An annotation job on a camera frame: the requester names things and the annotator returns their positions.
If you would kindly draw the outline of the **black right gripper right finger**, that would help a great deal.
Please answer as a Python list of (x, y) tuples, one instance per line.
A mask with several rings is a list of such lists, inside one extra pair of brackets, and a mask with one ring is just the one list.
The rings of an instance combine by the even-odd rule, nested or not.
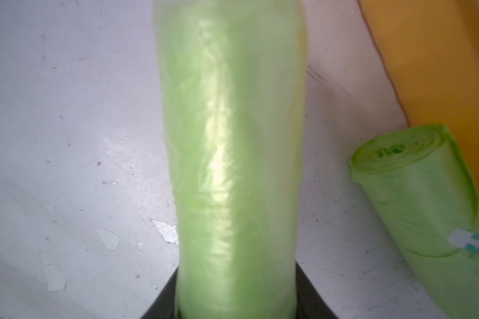
[(296, 319), (337, 319), (312, 285), (299, 263), (296, 263)]

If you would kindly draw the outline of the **light green trash bag roll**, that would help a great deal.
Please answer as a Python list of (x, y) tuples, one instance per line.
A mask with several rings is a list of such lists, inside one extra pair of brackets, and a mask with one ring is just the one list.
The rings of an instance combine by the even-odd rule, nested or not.
[(156, 1), (181, 318), (294, 318), (300, 1)]

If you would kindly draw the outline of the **orange plastic storage box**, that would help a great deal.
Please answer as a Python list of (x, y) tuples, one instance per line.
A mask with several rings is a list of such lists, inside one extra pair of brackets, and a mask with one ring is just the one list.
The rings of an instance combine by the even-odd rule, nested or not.
[(361, 1), (411, 126), (444, 124), (479, 191), (479, 1)]

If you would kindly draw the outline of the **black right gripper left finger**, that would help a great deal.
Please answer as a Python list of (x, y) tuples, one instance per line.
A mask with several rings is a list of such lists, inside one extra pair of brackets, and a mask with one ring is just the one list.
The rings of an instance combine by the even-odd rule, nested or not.
[(160, 294), (141, 319), (176, 319), (176, 280), (178, 268), (173, 272)]

